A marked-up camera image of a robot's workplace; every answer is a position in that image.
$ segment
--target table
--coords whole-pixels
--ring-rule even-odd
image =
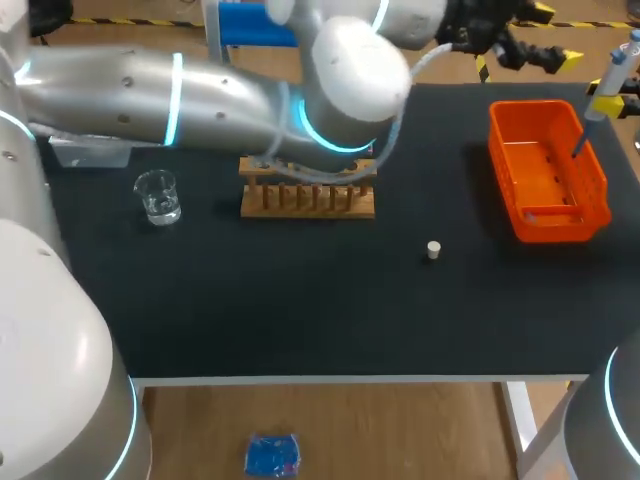
[[[237,159],[215,152],[144,149],[128,169],[48,178],[74,274],[132,376],[151,384],[579,378],[640,323],[638,183],[602,125],[592,144],[611,225],[585,246],[525,247],[486,140],[493,101],[581,109],[583,92],[414,88],[375,222],[241,220]],[[177,176],[172,228],[147,226],[132,193],[152,168]],[[425,265],[429,240],[443,252]]]

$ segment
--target water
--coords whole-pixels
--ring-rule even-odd
[[[177,222],[182,215],[182,209],[176,194],[149,196],[144,199],[144,206],[147,210],[149,221],[159,227]]]

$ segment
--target orange plastic basket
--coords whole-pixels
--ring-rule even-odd
[[[489,150],[511,224],[525,243],[586,242],[611,221],[607,178],[562,100],[496,102]]]

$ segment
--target blue bracket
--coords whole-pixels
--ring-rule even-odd
[[[219,3],[220,45],[297,47],[293,32],[276,25],[259,3]]]

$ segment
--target glass beaker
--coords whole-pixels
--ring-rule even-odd
[[[140,195],[149,221],[157,226],[171,225],[182,215],[176,177],[167,170],[151,170],[138,177],[133,191]]]

